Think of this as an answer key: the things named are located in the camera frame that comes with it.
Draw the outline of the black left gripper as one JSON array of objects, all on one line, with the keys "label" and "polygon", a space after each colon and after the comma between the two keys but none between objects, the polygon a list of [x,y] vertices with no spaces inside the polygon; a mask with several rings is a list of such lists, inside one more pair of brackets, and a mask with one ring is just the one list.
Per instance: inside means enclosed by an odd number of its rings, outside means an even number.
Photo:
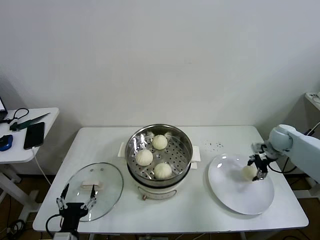
[{"label": "black left gripper", "polygon": [[97,202],[95,185],[92,186],[90,192],[90,198],[85,203],[83,202],[70,202],[66,203],[65,198],[69,189],[67,184],[60,197],[56,199],[57,206],[59,208],[59,214],[63,217],[63,223],[61,226],[61,232],[77,232],[80,219],[88,214],[88,209]]}]

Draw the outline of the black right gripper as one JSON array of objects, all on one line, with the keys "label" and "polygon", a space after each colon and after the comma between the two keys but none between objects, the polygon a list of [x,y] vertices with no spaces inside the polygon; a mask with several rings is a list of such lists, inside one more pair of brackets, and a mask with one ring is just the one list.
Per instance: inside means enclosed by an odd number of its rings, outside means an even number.
[{"label": "black right gripper", "polygon": [[266,156],[265,153],[255,153],[253,155],[249,156],[247,165],[251,166],[253,163],[255,163],[255,166],[257,168],[257,173],[253,177],[252,181],[260,181],[264,180],[268,174],[268,164],[269,159]]}]

